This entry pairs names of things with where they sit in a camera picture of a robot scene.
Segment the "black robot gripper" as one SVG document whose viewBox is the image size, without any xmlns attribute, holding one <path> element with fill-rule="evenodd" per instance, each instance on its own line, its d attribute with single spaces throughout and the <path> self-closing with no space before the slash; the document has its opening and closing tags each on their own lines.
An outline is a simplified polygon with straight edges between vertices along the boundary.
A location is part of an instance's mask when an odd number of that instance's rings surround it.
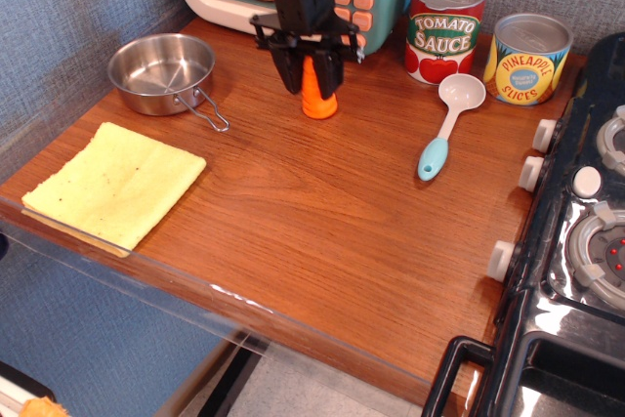
<svg viewBox="0 0 625 417">
<path fill-rule="evenodd" d="M 273 0 L 273 14 L 255 15 L 250 23 L 256 30 L 257 45 L 270 50 L 276 70 L 288 92 L 298 94 L 303 83 L 304 53 L 298 47 L 303 38 L 318 36 L 312 56 L 320 96 L 327 100 L 343 83 L 347 61 L 362 62 L 358 45 L 359 29 L 335 13 L 335 0 Z"/>
</svg>

